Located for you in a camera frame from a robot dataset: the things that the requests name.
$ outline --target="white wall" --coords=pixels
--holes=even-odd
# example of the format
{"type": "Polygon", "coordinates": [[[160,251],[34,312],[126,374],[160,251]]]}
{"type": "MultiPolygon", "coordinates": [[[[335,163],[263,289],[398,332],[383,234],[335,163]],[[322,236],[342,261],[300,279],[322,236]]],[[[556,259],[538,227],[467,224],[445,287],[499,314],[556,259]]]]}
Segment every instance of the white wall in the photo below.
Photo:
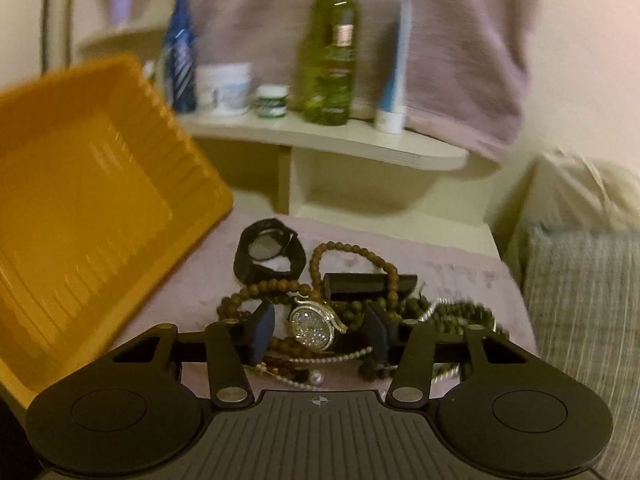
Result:
{"type": "Polygon", "coordinates": [[[487,220],[504,243],[527,170],[562,148],[640,172],[640,0],[542,0],[526,121],[487,220]]]}
{"type": "Polygon", "coordinates": [[[41,71],[42,0],[0,0],[0,89],[41,71]]]}

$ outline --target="silver screw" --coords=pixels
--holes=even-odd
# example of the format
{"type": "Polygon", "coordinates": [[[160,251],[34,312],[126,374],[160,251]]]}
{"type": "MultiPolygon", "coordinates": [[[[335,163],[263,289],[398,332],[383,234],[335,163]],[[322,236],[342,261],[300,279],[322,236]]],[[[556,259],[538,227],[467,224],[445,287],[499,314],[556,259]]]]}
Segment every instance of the silver screw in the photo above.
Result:
{"type": "Polygon", "coordinates": [[[216,397],[222,402],[242,402],[248,396],[244,388],[238,388],[237,386],[228,386],[218,390],[216,393],[216,397]]]}
{"type": "Polygon", "coordinates": [[[398,402],[418,402],[422,399],[422,392],[418,388],[414,388],[412,386],[397,388],[393,390],[391,395],[398,402]]]}

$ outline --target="pink towel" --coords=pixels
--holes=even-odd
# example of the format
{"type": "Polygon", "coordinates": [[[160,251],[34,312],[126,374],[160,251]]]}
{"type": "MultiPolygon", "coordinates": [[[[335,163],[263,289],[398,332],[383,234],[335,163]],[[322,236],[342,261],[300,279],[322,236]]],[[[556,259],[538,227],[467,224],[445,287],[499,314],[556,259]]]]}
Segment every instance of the pink towel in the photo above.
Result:
{"type": "MultiPolygon", "coordinates": [[[[293,83],[313,0],[192,0],[198,62],[253,63],[258,83],[293,83]]],[[[393,54],[398,0],[359,0],[356,99],[369,119],[393,54]]],[[[500,161],[527,87],[536,0],[412,0],[407,127],[500,161]]]]}

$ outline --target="pearl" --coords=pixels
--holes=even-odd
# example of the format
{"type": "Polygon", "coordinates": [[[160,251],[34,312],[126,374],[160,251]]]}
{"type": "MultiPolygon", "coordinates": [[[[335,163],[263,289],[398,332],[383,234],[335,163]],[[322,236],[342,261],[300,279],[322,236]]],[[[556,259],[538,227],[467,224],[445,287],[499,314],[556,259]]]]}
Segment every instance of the pearl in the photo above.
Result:
{"type": "Polygon", "coordinates": [[[324,374],[320,370],[309,370],[308,382],[313,386],[320,386],[324,383],[324,374]]]}

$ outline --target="black watch strap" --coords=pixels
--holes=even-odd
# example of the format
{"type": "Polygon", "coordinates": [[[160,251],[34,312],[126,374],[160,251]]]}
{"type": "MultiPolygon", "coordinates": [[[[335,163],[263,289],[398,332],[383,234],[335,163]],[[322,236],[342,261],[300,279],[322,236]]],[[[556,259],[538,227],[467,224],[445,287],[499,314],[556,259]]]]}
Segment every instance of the black watch strap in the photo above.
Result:
{"type": "Polygon", "coordinates": [[[258,220],[242,231],[234,259],[234,274],[241,283],[253,285],[273,278],[276,280],[297,280],[305,266],[305,250],[298,239],[298,234],[277,218],[258,220]],[[256,262],[249,254],[252,242],[264,232],[270,232],[272,237],[277,237],[281,249],[272,257],[284,256],[289,259],[289,270],[283,272],[270,269],[256,262]]]}

